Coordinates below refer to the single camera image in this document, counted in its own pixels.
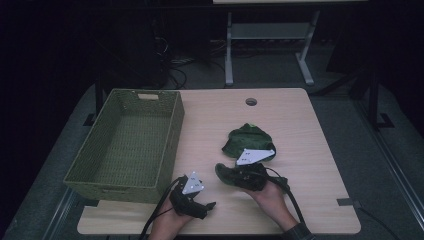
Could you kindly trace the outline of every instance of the vr controller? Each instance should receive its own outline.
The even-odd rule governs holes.
[[[207,216],[208,211],[214,208],[216,202],[208,203],[206,205],[195,202],[193,198],[199,194],[200,190],[203,189],[203,186],[200,187],[199,191],[190,191],[191,189],[196,189],[196,187],[199,186],[196,186],[198,183],[193,183],[194,185],[188,186],[188,182],[189,178],[184,175],[178,182],[177,186],[175,186],[174,190],[172,190],[169,197],[172,206],[178,215],[189,215],[195,218],[204,219]]]

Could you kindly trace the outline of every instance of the wicker basket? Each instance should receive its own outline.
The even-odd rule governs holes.
[[[112,90],[65,184],[89,199],[157,203],[172,180],[183,118],[177,91]]]

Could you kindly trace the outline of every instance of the wooden table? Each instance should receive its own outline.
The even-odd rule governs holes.
[[[181,234],[279,234],[281,230],[256,203],[215,175],[217,163],[233,167],[221,148],[228,133],[253,123],[273,138],[275,158],[264,163],[289,180],[292,192],[313,233],[354,234],[361,226],[348,198],[318,119],[303,89],[224,89],[181,91],[186,111],[173,179],[196,171],[205,185],[195,200],[217,205],[204,220],[190,222]],[[256,106],[248,106],[255,98]],[[287,205],[296,216],[288,196]],[[138,234],[154,205],[100,201],[86,206],[78,231],[82,234]]]

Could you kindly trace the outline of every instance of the dark floor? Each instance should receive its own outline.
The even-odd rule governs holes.
[[[308,64],[316,84],[306,86],[294,58],[298,47],[284,46],[250,58],[235,58],[235,82],[232,88],[300,87],[315,92],[343,76],[325,71],[333,46],[313,45]],[[214,64],[193,62],[178,67],[187,76],[185,88],[223,88],[224,72],[218,66],[223,65],[223,60],[219,56],[213,59]],[[174,71],[172,74],[182,83],[181,72]],[[390,171],[386,155],[376,141],[377,132],[369,126],[362,112],[362,107],[366,107],[367,96],[361,101],[351,100],[348,96],[351,85],[351,82],[345,84],[326,96],[311,97],[346,189],[352,199],[359,201],[400,239],[424,239],[423,228],[413,215]],[[173,81],[164,87],[174,88]],[[136,236],[83,236],[76,231],[83,206],[95,203],[67,191],[62,180],[89,131],[90,127],[83,124],[86,117],[95,111],[94,100],[94,88],[90,87],[70,116],[4,239],[136,239]],[[394,128],[381,129],[379,135],[398,160],[416,194],[424,196],[424,177],[420,174],[424,169],[423,138],[399,109],[393,95],[384,87],[380,87],[379,109],[387,113],[395,125]],[[58,209],[64,195],[69,197],[68,202],[63,202],[62,208]],[[322,235],[319,239],[391,239],[388,231],[375,220],[359,210],[357,214],[362,225],[360,233],[350,236]]]

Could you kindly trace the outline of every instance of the green fabric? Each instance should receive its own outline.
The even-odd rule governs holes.
[[[274,150],[275,146],[272,143],[272,138],[259,127],[246,123],[241,128],[235,129],[228,134],[228,141],[222,148],[222,151],[231,158],[238,159],[244,149],[254,150]],[[262,161],[270,161],[275,154],[269,156]]]

